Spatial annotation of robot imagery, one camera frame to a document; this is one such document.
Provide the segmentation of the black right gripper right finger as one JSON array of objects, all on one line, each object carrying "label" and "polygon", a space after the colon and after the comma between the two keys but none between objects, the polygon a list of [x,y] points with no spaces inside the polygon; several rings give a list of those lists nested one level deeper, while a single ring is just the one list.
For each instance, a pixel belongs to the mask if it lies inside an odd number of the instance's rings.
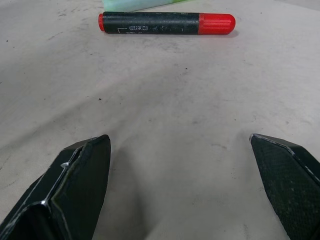
[{"label": "black right gripper right finger", "polygon": [[290,240],[320,240],[320,162],[304,147],[253,133],[265,193]]}]

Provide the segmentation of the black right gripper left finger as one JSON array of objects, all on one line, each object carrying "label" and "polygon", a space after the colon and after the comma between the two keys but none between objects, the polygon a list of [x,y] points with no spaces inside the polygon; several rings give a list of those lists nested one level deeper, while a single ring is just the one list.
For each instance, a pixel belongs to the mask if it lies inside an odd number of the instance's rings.
[{"label": "black right gripper left finger", "polygon": [[106,134],[64,148],[0,224],[0,240],[92,240],[110,163]]}]

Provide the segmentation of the pale green object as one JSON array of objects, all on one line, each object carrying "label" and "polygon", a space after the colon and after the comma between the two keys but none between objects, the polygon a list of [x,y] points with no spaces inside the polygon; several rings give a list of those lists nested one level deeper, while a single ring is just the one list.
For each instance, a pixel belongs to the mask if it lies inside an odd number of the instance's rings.
[{"label": "pale green object", "polygon": [[102,0],[107,12],[134,12],[188,0]]}]

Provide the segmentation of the black marker with red cap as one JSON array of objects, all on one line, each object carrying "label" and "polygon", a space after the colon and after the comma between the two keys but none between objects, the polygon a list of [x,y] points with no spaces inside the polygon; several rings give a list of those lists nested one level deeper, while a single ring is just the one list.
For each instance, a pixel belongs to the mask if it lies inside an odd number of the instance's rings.
[{"label": "black marker with red cap", "polygon": [[107,34],[228,35],[236,19],[224,13],[105,11],[98,25]]}]

